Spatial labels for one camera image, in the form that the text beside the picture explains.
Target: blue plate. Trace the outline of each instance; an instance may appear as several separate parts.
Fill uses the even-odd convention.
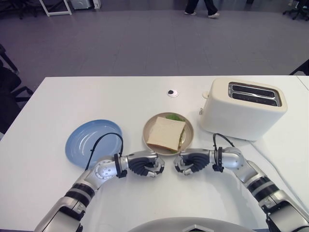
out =
[[[77,166],[85,168],[91,154],[90,150],[96,140],[109,132],[118,133],[122,136],[119,126],[109,120],[94,120],[81,125],[67,140],[65,152],[69,161]],[[118,153],[120,147],[121,140],[117,135],[110,134],[105,136],[98,143],[89,167],[93,167],[98,159],[103,156],[110,156]]]

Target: black cable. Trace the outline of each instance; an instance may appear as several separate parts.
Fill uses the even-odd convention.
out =
[[[212,139],[213,139],[213,146],[214,146],[215,152],[218,151],[218,149],[217,149],[217,144],[216,144],[216,136],[217,136],[217,135],[219,135],[221,138],[224,138],[229,144],[231,144],[231,146],[235,147],[234,144],[233,144],[231,141],[229,141],[229,139],[226,138],[224,135],[219,134],[219,133],[215,133],[215,134],[213,134],[213,136],[212,136]]]
[[[89,164],[90,164],[92,155],[93,155],[93,153],[95,152],[96,146],[98,145],[98,143],[100,142],[100,140],[101,140],[102,138],[104,138],[106,135],[109,135],[109,134],[117,135],[117,136],[120,138],[120,140],[121,140],[121,148],[120,148],[119,154],[120,154],[120,156],[122,155],[122,151],[123,151],[123,149],[124,149],[124,140],[123,140],[123,138],[121,137],[121,135],[120,135],[120,134],[117,134],[117,133],[113,133],[113,132],[104,134],[104,135],[102,135],[101,137],[99,137],[99,138],[96,140],[95,144],[93,145],[93,148],[90,150],[90,151],[91,151],[91,154],[90,154],[90,157],[89,157],[89,160],[88,160],[88,164],[87,164],[87,166],[86,166],[86,168],[85,168],[85,171],[88,170],[88,168],[89,168]]]

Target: toaster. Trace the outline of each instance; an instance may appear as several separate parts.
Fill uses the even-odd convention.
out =
[[[255,141],[287,111],[283,92],[261,83],[217,78],[200,109],[200,124],[207,131]]]

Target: sandwich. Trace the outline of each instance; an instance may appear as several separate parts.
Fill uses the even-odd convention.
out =
[[[177,152],[181,146],[184,126],[185,122],[177,115],[169,115],[166,118],[157,117],[147,144]]]

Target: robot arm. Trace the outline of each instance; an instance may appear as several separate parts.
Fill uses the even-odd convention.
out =
[[[235,147],[216,150],[188,149],[174,161],[175,168],[184,175],[198,172],[209,163],[214,171],[224,167],[250,191],[266,214],[271,232],[309,232],[309,216],[253,162],[246,160]]]
[[[164,161],[154,152],[139,151],[128,156],[104,157],[95,167],[76,180],[72,188],[60,198],[42,219],[34,232],[81,232],[80,220],[101,185],[117,176],[126,176],[129,168],[134,173],[156,177],[164,170]]]

